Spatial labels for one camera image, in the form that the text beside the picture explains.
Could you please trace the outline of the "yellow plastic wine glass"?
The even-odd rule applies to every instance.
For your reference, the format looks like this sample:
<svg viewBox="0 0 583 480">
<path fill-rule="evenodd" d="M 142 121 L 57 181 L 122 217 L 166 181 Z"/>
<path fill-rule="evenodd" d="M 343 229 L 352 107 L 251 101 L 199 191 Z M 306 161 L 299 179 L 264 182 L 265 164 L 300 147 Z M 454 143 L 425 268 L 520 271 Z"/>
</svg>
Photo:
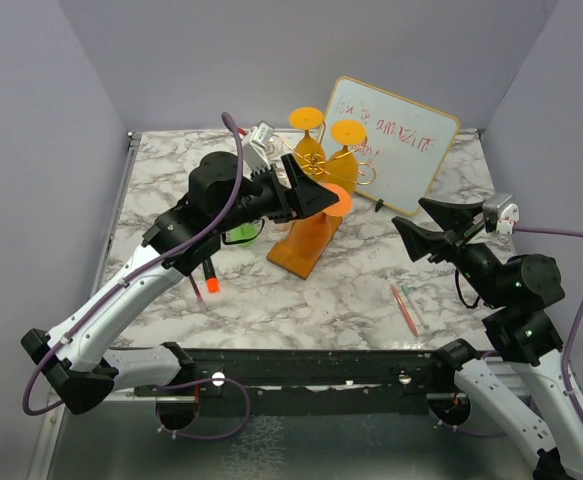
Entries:
<svg viewBox="0 0 583 480">
<path fill-rule="evenodd" d="M 291 127 L 303 132 L 303 137 L 294 147 L 294 157 L 305 173 L 312 176 L 324 172 L 325 153 L 320 142 L 312 136 L 323 123 L 323 114 L 315 107 L 300 107 L 288 117 Z"/>
<path fill-rule="evenodd" d="M 352 194 L 356 189 L 359 175 L 358 162 L 352 147 L 357 147 L 364 142 L 366 131 L 358 121 L 343 119 L 331 126 L 330 134 L 340 149 L 326 163 L 326 181 L 339 185 Z"/>
</svg>

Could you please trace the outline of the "yellow plastic wine glass front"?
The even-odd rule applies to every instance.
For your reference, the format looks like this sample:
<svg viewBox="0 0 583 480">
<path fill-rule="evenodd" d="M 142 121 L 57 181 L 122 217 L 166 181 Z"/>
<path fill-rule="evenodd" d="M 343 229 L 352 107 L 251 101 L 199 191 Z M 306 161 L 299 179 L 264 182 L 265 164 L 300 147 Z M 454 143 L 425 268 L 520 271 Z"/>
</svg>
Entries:
<svg viewBox="0 0 583 480">
<path fill-rule="evenodd" d="M 359 175 L 358 162 L 352 147 L 357 147 L 364 142 L 366 131 L 358 121 L 343 119 L 331 126 L 330 134 L 340 149 L 326 163 L 326 181 L 339 185 L 352 194 L 356 189 Z"/>
</svg>

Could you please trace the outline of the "orange plastic wine glass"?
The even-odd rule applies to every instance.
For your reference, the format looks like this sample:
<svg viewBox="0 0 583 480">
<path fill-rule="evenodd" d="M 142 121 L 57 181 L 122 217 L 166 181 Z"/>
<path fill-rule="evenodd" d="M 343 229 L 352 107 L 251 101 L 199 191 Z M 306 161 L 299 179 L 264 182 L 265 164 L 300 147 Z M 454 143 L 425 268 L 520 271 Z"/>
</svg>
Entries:
<svg viewBox="0 0 583 480">
<path fill-rule="evenodd" d="M 292 227 L 286 241 L 290 251 L 301 259 L 317 259 L 330 241 L 331 221 L 342 219 L 352 208 L 351 194 L 339 185 L 321 183 L 339 196 L 336 205 L 306 219 L 298 220 Z"/>
</svg>

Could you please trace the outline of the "green plastic wine glass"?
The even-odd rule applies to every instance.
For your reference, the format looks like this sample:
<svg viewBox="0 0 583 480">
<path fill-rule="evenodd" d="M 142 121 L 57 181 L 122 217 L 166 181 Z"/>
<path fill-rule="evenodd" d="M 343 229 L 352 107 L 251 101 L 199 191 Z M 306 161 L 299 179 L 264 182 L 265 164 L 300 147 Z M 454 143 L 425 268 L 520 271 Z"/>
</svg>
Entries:
<svg viewBox="0 0 583 480">
<path fill-rule="evenodd" d="M 249 246 L 260 236 L 264 229 L 264 223 L 245 223 L 224 236 L 224 243 L 228 246 Z"/>
</svg>

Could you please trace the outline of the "clear wine glass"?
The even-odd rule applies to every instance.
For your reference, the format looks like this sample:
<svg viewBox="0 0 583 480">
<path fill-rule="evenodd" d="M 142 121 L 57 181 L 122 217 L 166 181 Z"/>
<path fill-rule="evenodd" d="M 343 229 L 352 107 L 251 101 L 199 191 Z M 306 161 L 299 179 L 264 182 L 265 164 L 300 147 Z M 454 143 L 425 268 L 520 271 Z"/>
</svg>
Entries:
<svg viewBox="0 0 583 480">
<path fill-rule="evenodd" d="M 279 138 L 275 137 L 268 141 L 265 147 L 265 154 L 270 162 L 277 161 L 284 153 L 285 146 Z"/>
</svg>

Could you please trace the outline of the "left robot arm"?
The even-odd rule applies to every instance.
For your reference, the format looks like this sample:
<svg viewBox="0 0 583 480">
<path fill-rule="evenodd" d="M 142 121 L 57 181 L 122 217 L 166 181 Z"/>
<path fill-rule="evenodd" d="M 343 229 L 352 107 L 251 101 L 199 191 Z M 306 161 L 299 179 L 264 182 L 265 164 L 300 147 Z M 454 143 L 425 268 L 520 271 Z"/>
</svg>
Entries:
<svg viewBox="0 0 583 480">
<path fill-rule="evenodd" d="M 32 329 L 21 344 L 69 411 L 83 414 L 117 390 L 156 386 L 177 395 L 191 385 L 192 360 L 174 342 L 113 348 L 146 307 L 221 247 L 224 233 L 264 217 L 276 223 L 311 217 L 339 200 L 310 179 L 292 155 L 282 158 L 290 184 L 264 169 L 244 177 L 233 153 L 205 155 L 188 192 L 159 215 L 117 274 L 56 327 Z"/>
</svg>

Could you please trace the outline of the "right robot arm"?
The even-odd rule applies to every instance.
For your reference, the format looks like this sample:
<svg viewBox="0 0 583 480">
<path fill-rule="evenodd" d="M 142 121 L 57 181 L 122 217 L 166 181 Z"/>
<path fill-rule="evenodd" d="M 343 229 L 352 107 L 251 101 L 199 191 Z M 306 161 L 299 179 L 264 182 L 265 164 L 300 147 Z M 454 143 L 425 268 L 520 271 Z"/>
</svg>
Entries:
<svg viewBox="0 0 583 480">
<path fill-rule="evenodd" d="M 479 241 L 481 234 L 519 231 L 519 208 L 509 195 L 473 204 L 422 198 L 419 204 L 439 228 L 394 217 L 409 258 L 451 263 L 492 308 L 483 320 L 487 337 L 535 405 L 512 393 L 465 340 L 436 350 L 432 383 L 443 391 L 457 388 L 479 405 L 517 446 L 534 478 L 583 479 L 583 393 L 569 362 L 573 342 L 561 339 L 546 313 L 565 297 L 555 259 L 526 254 L 500 262 Z"/>
</svg>

